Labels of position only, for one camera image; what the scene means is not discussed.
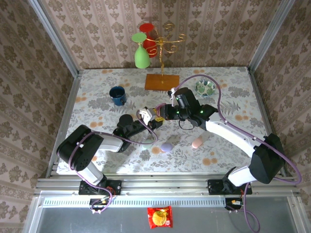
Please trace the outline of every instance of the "snack bag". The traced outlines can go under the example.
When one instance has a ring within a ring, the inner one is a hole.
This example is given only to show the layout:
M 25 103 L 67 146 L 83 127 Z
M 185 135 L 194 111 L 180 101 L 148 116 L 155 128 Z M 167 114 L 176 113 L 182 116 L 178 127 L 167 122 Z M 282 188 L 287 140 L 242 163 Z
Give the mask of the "snack bag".
M 170 206 L 162 208 L 147 208 L 150 228 L 173 227 L 172 208 Z

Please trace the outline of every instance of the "white table surface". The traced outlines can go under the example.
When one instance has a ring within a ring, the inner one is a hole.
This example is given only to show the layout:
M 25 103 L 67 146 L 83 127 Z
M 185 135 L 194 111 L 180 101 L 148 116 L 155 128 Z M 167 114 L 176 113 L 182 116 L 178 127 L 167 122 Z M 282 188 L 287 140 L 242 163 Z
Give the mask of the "white table surface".
M 170 103 L 167 92 L 144 90 L 146 74 L 160 72 L 160 68 L 85 70 L 67 136 L 81 124 L 92 130 L 112 133 L 121 115 L 131 114 L 135 120 L 139 108 L 153 108 L 159 103 Z M 165 73 L 179 75 L 180 82 L 198 73 L 213 77 L 222 87 L 222 112 L 226 119 L 249 131 L 266 134 L 246 67 L 165 68 Z M 191 89 L 200 104 L 216 107 L 218 91 L 211 97 L 201 97 L 194 91 L 195 83 L 201 79 L 204 78 L 193 78 L 183 87 Z M 116 85 L 125 88 L 127 102 L 124 106 L 115 106 L 109 97 L 110 88 Z M 191 127 L 189 122 L 183 125 L 183 128 Z M 98 151 L 93 158 L 94 164 L 103 173 L 224 173 L 234 166 L 250 162 L 250 158 L 238 147 L 201 128 L 185 131 L 179 128 L 178 121 L 165 121 L 155 132 L 159 141 L 152 148 L 144 149 L 132 144 L 124 153 Z M 199 136 L 206 142 L 198 149 L 193 149 L 191 144 Z M 131 139 L 143 142 L 147 138 L 150 135 L 144 131 Z M 160 147 L 164 142 L 174 145 L 172 151 L 161 152 Z M 74 174 L 62 160 L 57 173 Z

